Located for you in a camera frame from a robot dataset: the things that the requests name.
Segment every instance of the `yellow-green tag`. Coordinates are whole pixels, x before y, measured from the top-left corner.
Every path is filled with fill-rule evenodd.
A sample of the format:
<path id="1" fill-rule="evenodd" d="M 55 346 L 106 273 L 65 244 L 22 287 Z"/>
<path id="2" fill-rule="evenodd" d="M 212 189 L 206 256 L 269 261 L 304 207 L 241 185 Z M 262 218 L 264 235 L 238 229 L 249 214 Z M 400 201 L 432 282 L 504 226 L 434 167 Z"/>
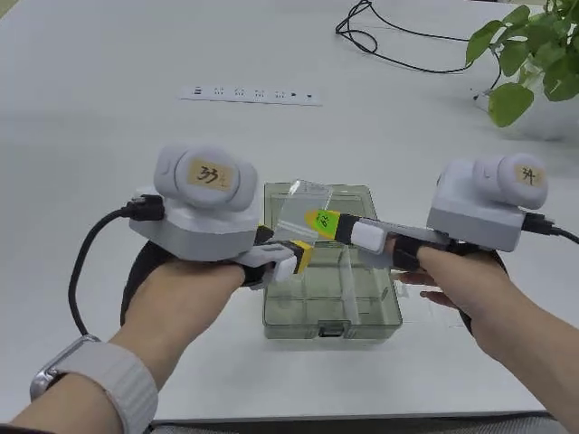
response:
<path id="1" fill-rule="evenodd" d="M 334 240 L 339 220 L 339 212 L 318 211 L 316 219 L 313 221 L 313 229 L 325 237 Z"/>

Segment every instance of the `white watch band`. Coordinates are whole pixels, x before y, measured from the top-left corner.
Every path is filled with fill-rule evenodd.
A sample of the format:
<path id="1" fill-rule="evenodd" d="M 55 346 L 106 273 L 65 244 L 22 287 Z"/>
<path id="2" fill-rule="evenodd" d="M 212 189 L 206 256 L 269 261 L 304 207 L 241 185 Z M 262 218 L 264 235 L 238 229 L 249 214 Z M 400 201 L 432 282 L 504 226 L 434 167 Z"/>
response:
<path id="1" fill-rule="evenodd" d="M 102 387 L 115 406 L 126 434 L 142 434 L 155 417 L 158 392 L 151 372 L 133 353 L 114 344 L 85 342 L 54 366 Z"/>

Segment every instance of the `black power cord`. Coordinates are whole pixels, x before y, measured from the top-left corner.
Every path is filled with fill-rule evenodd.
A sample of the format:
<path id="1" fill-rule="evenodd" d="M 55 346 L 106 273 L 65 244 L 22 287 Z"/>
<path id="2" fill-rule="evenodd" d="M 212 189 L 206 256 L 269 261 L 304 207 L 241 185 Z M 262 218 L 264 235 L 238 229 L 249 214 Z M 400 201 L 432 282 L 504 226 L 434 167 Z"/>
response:
<path id="1" fill-rule="evenodd" d="M 574 243 L 579 244 L 579 237 L 577 237 L 570 231 L 557 228 L 555 226 L 555 222 L 547 219 L 545 215 L 537 214 L 536 212 L 527 212 L 521 230 L 533 233 L 540 233 L 542 235 L 555 235 L 559 237 L 564 237 Z"/>
<path id="2" fill-rule="evenodd" d="M 409 29 L 405 29 L 403 27 L 401 27 L 400 25 L 396 25 L 393 24 L 391 22 L 389 22 L 388 20 L 386 20 L 385 18 L 383 18 L 375 9 L 374 6 L 372 5 L 372 2 L 370 0 L 360 0 L 357 4 L 355 4 L 350 11 L 347 14 L 347 17 L 342 20 L 337 26 L 336 26 L 336 34 L 338 34 L 339 36 L 342 36 L 343 38 L 349 40 L 352 44 L 354 44 L 356 46 L 356 48 L 358 48 L 360 51 L 365 52 L 367 54 L 373 55 L 375 57 L 378 57 L 380 59 L 383 59 L 385 61 L 389 61 L 391 63 L 395 63 L 397 65 L 400 66 L 404 66 L 405 68 L 409 68 L 411 70 L 414 71 L 420 71 L 420 72 L 428 72 L 430 74 L 451 74 L 454 72 L 462 72 L 467 70 L 468 68 L 470 68 L 472 66 L 472 62 L 461 67 L 461 68 L 455 68 L 455 69 L 451 69 L 451 70 L 431 70 L 428 68 L 423 68 L 420 66 L 416 66 L 416 65 L 412 65 L 410 63 L 406 63 L 404 61 L 398 61 L 396 59 L 393 59 L 391 57 L 387 57 L 384 56 L 383 54 L 380 54 L 378 52 L 378 41 L 376 40 L 376 38 L 364 31 L 364 30 L 359 30 L 359 29 L 353 29 L 350 25 L 350 22 L 352 20 L 352 18 L 354 18 L 356 15 L 361 14 L 362 12 L 364 12 L 366 9 L 370 9 L 374 15 L 376 16 L 376 18 L 378 18 L 380 21 L 382 21 L 384 24 L 389 25 L 390 27 L 396 29 L 396 30 L 400 30 L 402 32 L 406 32 L 409 34 L 414 34 L 417 36 L 423 36 L 426 38 L 434 38 L 434 39 L 443 39 L 443 40 L 447 40 L 447 41 L 456 41 L 456 42 L 468 42 L 468 39 L 463 39 L 463 38 L 455 38 L 453 36 L 444 36 L 441 34 L 431 34 L 431 33 L 423 33 L 423 32 L 416 32 L 414 30 L 409 30 Z M 373 47 L 369 48 L 366 45 L 364 45 L 363 43 L 361 43 L 359 40 L 357 40 L 354 35 L 362 35 L 365 38 L 369 39 L 372 44 Z M 500 79 L 500 76 L 502 74 L 502 70 L 500 69 L 500 65 L 498 66 L 498 76 L 495 79 L 495 81 L 493 82 L 493 84 L 491 85 L 491 89 L 493 89 L 497 83 L 498 80 Z"/>
<path id="3" fill-rule="evenodd" d="M 556 226 L 551 230 L 549 235 L 558 235 L 560 237 L 567 238 L 568 240 L 579 244 L 579 237 L 572 234 L 570 231 L 566 231 L 565 229 L 557 228 Z"/>
<path id="4" fill-rule="evenodd" d="M 86 238 L 82 242 L 81 249 L 79 250 L 77 258 L 74 261 L 74 268 L 72 269 L 71 280 L 69 283 L 69 307 L 71 308 L 74 324 L 77 326 L 82 335 L 87 335 L 89 331 L 82 321 L 81 312 L 79 311 L 79 307 L 77 305 L 76 288 L 79 283 L 79 277 L 81 276 L 84 260 L 89 253 L 90 246 L 94 239 L 107 224 L 121 217 L 130 218 L 139 222 L 145 222 L 163 220 L 164 216 L 165 207 L 163 205 L 163 198 L 158 195 L 143 194 L 138 198 L 128 202 L 122 208 L 110 212 L 102 219 L 100 219 L 97 224 L 92 227 L 92 229 L 90 229 Z"/>

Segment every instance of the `wrist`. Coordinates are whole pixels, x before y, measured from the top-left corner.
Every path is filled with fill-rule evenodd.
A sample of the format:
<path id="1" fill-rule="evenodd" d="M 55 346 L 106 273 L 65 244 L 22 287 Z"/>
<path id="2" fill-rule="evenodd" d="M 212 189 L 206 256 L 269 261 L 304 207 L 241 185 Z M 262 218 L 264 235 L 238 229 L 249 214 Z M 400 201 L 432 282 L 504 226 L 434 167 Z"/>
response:
<path id="1" fill-rule="evenodd" d="M 122 326 L 109 342 L 138 357 L 151 372 L 158 390 L 161 390 L 175 369 L 188 344 L 174 333 L 143 330 L 129 323 Z"/>
<path id="2" fill-rule="evenodd" d="M 528 320 L 538 310 L 523 293 L 509 294 L 494 311 L 472 320 L 472 333 L 480 348 L 502 362 L 504 354 L 512 350 L 517 336 L 528 329 Z"/>

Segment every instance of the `forearm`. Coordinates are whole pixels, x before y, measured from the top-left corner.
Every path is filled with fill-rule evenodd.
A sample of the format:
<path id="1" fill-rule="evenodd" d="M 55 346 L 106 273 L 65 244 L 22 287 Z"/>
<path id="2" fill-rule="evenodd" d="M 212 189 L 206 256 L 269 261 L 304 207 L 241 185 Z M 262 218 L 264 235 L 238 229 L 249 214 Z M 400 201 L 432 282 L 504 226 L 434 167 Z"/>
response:
<path id="1" fill-rule="evenodd" d="M 579 432 L 579 330 L 525 297 L 517 309 L 479 322 L 476 334 L 570 432 Z"/>
<path id="2" fill-rule="evenodd" d="M 185 349 L 184 343 L 167 339 L 163 334 L 143 334 L 129 323 L 110 342 L 138 356 L 153 375 L 158 389 L 165 384 Z M 97 383 L 76 374 L 62 378 L 12 424 L 58 434 L 122 434 L 121 420 L 107 394 Z"/>

